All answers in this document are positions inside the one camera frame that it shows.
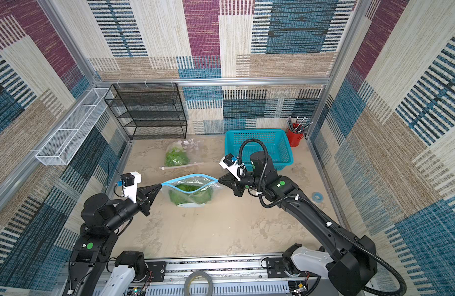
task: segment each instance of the red cup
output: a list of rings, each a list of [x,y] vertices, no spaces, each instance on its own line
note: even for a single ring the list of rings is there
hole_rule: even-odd
[[[293,124],[293,129],[297,127],[298,124]],[[297,147],[300,144],[300,140],[303,139],[303,134],[302,133],[292,133],[290,129],[287,129],[287,138],[288,138],[288,143],[290,144],[290,147]]]

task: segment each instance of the metal mesh shelf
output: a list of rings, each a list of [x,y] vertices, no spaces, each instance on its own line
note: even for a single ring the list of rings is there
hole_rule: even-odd
[[[35,157],[44,165],[68,165],[106,110],[104,96],[113,97],[108,90],[95,88],[89,91]]]
[[[105,102],[130,139],[186,137],[186,115],[176,84],[113,84],[110,93]]]

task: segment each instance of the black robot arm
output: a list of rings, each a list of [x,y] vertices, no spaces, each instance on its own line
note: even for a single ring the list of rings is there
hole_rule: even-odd
[[[242,163],[242,149],[249,142],[258,143],[263,149],[250,156],[253,172],[247,172]],[[239,197],[242,197],[247,188],[249,193],[258,197],[260,204],[266,208],[281,207],[319,240],[334,260],[326,264],[326,269],[329,280],[341,294],[354,296],[363,289],[376,295],[402,296],[407,291],[402,276],[376,255],[375,244],[369,237],[365,235],[359,238],[342,228],[310,201],[295,182],[277,174],[272,158],[260,140],[246,140],[241,145],[237,162],[231,154],[226,155],[223,162],[227,166],[237,166],[237,170],[232,167],[229,169],[231,172],[237,172],[237,176],[233,173],[226,174],[219,178],[219,183],[231,188]],[[266,204],[263,198],[271,203]],[[396,277],[400,286],[398,290],[383,292],[365,286],[377,273],[377,263],[383,265]]]
[[[69,276],[63,295],[93,294],[112,248],[122,233],[115,233],[114,230],[125,222],[132,221],[138,212],[148,216],[150,206],[161,188],[161,184],[138,188],[136,203],[129,198],[109,200],[103,193],[95,194],[85,201],[81,212],[84,224],[81,225],[80,237],[71,252]]]

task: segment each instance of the black wire shelf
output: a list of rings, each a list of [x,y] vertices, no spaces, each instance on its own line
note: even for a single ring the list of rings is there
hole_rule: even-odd
[[[187,125],[186,120],[132,120],[124,127],[179,127]]]
[[[185,139],[188,129],[180,92],[175,83],[113,84],[106,99],[132,140]]]

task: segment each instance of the green vegetables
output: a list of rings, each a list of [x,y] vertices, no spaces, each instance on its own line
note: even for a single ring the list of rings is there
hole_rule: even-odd
[[[190,159],[186,155],[186,151],[182,146],[175,146],[166,153],[165,166],[174,167],[178,165],[189,164]]]
[[[195,191],[201,186],[196,185],[185,185],[179,184],[176,185],[177,188],[183,191]],[[197,204],[205,204],[211,200],[213,194],[213,188],[207,187],[195,193],[183,193],[175,189],[170,189],[168,191],[168,195],[170,196],[170,201],[176,205],[179,204],[188,204],[188,203],[197,203]]]

